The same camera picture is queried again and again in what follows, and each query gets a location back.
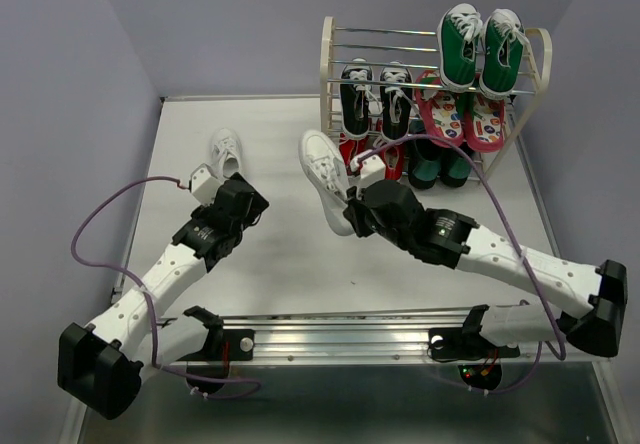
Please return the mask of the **white sneaker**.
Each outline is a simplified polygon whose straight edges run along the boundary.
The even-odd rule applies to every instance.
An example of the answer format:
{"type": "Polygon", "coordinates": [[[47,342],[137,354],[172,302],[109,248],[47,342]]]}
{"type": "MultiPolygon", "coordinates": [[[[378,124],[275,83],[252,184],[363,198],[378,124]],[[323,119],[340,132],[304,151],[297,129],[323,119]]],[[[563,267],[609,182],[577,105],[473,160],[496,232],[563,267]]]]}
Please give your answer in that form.
{"type": "Polygon", "coordinates": [[[307,130],[299,140],[301,168],[316,189],[330,229],[341,237],[354,233],[344,217],[349,182],[345,163],[335,143],[318,130],[307,130]]]}
{"type": "Polygon", "coordinates": [[[229,179],[235,173],[244,174],[241,140],[234,130],[221,128],[213,134],[211,164],[220,179],[229,179]]]}

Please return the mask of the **red canvas sneaker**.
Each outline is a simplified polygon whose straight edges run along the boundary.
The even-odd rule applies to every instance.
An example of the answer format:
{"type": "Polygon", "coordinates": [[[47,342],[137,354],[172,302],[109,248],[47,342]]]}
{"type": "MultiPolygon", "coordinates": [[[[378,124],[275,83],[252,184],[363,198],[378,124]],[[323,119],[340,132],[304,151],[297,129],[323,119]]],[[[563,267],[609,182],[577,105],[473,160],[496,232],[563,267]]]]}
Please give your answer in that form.
{"type": "MultiPolygon", "coordinates": [[[[382,121],[377,123],[379,135],[373,142],[375,148],[380,148],[388,143],[382,133],[382,121]]],[[[402,178],[405,165],[405,149],[403,144],[390,147],[379,154],[386,166],[385,178],[398,181],[402,178]]]]}
{"type": "Polygon", "coordinates": [[[367,135],[362,138],[353,139],[344,133],[340,134],[338,148],[346,167],[350,166],[354,157],[366,151],[367,143],[367,135]]]}

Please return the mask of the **black canvas sneaker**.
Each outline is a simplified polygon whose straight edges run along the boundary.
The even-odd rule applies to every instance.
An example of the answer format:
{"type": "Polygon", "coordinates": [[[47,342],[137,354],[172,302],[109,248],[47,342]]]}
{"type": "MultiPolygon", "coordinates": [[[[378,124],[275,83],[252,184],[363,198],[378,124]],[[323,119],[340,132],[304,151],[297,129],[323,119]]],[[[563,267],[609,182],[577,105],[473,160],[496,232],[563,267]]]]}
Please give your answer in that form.
{"type": "Polygon", "coordinates": [[[343,68],[341,80],[343,132],[350,139],[363,139],[369,132],[372,68],[364,58],[355,58],[343,68]]]}
{"type": "Polygon", "coordinates": [[[399,61],[392,61],[380,73],[380,97],[382,102],[381,135],[386,141],[394,141],[408,133],[411,115],[411,89],[403,84],[412,82],[409,70],[399,61]]]}

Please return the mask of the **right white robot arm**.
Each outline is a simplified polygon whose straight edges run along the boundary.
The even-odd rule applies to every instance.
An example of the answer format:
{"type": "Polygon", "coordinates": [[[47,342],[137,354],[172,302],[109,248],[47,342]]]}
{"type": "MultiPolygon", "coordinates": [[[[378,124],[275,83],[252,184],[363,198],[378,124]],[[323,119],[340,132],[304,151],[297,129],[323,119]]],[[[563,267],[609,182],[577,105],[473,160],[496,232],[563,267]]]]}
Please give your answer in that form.
{"type": "Polygon", "coordinates": [[[538,298],[536,305],[473,307],[456,338],[466,351],[555,340],[596,357],[618,355],[628,302],[623,264],[578,264],[515,245],[469,216],[423,207],[410,188],[391,180],[349,189],[344,216],[361,238],[378,234],[425,264],[538,298]]]}

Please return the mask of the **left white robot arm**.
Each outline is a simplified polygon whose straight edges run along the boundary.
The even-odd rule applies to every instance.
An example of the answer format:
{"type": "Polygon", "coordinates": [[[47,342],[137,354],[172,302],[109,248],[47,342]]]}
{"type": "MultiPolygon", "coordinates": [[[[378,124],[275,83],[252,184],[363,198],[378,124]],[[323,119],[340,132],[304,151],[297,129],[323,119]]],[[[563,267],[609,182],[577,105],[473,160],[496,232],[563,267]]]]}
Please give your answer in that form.
{"type": "Polygon", "coordinates": [[[240,342],[249,332],[227,331],[223,319],[192,306],[163,327],[162,314],[241,243],[268,201],[240,174],[216,178],[206,165],[185,187],[198,202],[143,277],[119,267],[134,287],[85,325],[69,324],[58,341],[57,384],[102,417],[124,413],[151,376],[164,372],[187,381],[192,392],[218,399],[227,385],[256,393],[256,379],[233,378],[230,363],[247,359],[240,342]]]}

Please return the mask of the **left dark green shoe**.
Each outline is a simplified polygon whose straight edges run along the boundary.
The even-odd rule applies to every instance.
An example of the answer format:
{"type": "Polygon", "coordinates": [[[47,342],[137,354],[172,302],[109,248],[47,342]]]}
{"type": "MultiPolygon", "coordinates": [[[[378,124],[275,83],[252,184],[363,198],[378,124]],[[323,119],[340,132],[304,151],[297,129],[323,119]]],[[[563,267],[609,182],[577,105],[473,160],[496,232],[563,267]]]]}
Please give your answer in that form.
{"type": "Polygon", "coordinates": [[[428,139],[415,139],[406,143],[409,152],[408,179],[419,190],[434,186],[441,168],[443,149],[428,139]]]}

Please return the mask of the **white metal shoe shelf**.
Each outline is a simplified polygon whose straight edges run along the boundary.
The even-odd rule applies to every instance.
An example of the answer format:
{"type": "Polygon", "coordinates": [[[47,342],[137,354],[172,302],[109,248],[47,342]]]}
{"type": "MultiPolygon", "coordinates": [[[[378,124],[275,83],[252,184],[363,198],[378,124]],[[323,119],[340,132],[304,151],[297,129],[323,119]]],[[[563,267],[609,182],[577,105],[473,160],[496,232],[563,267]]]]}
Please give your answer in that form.
{"type": "MultiPolygon", "coordinates": [[[[505,98],[505,129],[503,147],[492,153],[482,153],[476,162],[486,177],[493,176],[513,145],[517,144],[526,124],[542,104],[549,89],[552,70],[553,44],[551,34],[544,28],[524,30],[525,44],[515,89],[505,98]]],[[[382,125],[382,105],[379,87],[383,81],[379,72],[385,67],[404,67],[412,75],[402,88],[441,90],[440,84],[419,84],[425,71],[439,68],[439,45],[433,30],[401,30],[366,27],[341,27],[336,19],[324,19],[320,45],[320,125],[321,130],[338,140],[343,129],[340,87],[351,81],[342,77],[342,70],[364,59],[373,77],[363,80],[370,88],[366,95],[369,104],[370,136],[379,134],[382,125]]]]}

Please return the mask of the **left pink patterned slipper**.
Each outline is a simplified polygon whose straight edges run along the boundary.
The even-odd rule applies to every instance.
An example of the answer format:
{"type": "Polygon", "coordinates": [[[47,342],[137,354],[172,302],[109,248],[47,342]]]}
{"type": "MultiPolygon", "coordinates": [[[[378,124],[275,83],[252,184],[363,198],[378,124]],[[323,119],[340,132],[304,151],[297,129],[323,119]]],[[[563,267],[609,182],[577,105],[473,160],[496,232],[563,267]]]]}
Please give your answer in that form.
{"type": "Polygon", "coordinates": [[[416,83],[438,86],[438,89],[416,88],[413,91],[414,101],[426,133],[445,139],[454,145],[462,145],[468,94],[445,89],[438,70],[425,70],[416,83]]]}

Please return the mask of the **pink patterned slipper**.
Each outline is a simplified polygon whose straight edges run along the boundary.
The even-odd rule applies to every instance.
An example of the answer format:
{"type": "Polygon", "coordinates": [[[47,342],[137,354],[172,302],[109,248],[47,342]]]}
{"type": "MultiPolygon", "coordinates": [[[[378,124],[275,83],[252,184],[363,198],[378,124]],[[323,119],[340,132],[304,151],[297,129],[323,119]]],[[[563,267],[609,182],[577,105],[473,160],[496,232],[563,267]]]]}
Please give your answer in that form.
{"type": "Polygon", "coordinates": [[[438,86],[438,89],[416,88],[413,91],[414,101],[426,133],[445,139],[454,145],[462,145],[468,94],[445,89],[438,70],[425,70],[416,83],[438,86]]]}
{"type": "Polygon", "coordinates": [[[469,93],[464,136],[467,145],[479,153],[493,153],[504,145],[505,102],[480,93],[469,93]]]}

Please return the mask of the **right pink patterned slipper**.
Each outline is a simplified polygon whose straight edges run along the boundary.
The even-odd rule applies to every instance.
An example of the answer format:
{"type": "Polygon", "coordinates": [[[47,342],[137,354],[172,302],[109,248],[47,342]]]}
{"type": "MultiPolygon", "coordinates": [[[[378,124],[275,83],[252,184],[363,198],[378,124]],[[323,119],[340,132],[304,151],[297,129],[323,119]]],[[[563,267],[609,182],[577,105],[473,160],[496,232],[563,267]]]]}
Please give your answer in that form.
{"type": "Polygon", "coordinates": [[[467,145],[479,153],[493,153],[504,145],[505,102],[480,93],[469,93],[464,136],[467,145]]]}

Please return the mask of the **left green canvas sneaker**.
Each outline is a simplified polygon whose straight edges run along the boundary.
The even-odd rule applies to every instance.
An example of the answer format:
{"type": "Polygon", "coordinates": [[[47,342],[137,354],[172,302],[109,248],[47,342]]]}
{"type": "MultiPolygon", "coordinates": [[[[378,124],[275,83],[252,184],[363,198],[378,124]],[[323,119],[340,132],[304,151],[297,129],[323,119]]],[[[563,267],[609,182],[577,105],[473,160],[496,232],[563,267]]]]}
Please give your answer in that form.
{"type": "Polygon", "coordinates": [[[465,92],[474,82],[482,26],[480,13],[468,3],[453,6],[438,25],[440,79],[453,92],[465,92]]]}

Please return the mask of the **green canvas sneaker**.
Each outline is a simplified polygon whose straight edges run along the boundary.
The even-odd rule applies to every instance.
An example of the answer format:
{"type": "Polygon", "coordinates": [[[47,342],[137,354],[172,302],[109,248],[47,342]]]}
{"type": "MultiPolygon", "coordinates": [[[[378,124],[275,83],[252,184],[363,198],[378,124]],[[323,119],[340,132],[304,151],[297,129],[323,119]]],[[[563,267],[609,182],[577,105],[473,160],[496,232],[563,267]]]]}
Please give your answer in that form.
{"type": "Polygon", "coordinates": [[[485,51],[481,92],[492,100],[503,99],[515,87],[528,38],[520,18],[510,9],[494,10],[481,37],[485,51]]]}
{"type": "Polygon", "coordinates": [[[440,79],[453,92],[465,92],[474,82],[482,26],[480,13],[468,3],[453,6],[438,25],[440,79]]]}

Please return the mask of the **right green canvas sneaker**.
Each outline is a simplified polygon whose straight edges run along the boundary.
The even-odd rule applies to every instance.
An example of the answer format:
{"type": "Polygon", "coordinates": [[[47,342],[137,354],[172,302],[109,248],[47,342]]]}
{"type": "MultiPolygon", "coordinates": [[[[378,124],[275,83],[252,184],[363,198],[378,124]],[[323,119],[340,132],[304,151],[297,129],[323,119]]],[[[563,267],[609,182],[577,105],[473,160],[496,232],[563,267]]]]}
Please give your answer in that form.
{"type": "Polygon", "coordinates": [[[494,10],[481,37],[485,51],[481,92],[492,100],[503,99],[515,87],[528,38],[520,18],[510,9],[494,10]]]}

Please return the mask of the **aluminium mounting rail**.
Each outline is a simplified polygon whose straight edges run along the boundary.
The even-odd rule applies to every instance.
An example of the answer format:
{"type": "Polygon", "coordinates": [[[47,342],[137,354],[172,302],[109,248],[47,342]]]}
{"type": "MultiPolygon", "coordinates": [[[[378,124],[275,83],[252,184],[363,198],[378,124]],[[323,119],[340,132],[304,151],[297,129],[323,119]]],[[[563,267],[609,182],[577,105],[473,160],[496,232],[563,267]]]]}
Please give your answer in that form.
{"type": "Polygon", "coordinates": [[[520,361],[569,329],[564,319],[551,322],[539,304],[225,317],[194,306],[160,324],[154,343],[141,310],[113,309],[117,323],[139,332],[123,352],[145,365],[153,359],[258,367],[520,361]]]}

